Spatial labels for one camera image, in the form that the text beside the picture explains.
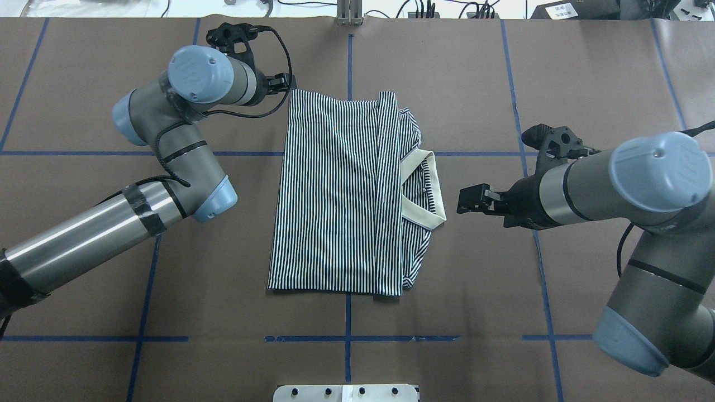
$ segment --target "silver metal tube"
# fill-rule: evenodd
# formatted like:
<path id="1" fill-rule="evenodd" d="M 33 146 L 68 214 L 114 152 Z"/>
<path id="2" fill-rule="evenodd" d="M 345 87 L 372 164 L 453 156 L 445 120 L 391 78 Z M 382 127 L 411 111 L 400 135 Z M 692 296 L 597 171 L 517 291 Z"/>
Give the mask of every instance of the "silver metal tube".
<path id="1" fill-rule="evenodd" d="M 139 187 L 168 227 L 182 219 L 162 183 Z M 50 293 L 150 237 L 124 195 L 118 195 L 5 252 L 35 290 Z"/>

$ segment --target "striped shirt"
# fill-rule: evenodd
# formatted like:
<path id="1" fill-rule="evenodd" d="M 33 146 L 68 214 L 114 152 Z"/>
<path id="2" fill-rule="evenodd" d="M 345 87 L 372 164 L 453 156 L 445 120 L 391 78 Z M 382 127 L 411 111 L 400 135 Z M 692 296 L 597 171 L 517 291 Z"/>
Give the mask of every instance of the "striped shirt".
<path id="1" fill-rule="evenodd" d="M 434 228 L 413 221 L 444 221 L 420 140 L 392 92 L 342 101 L 295 90 L 268 288 L 398 296 L 412 286 Z"/>

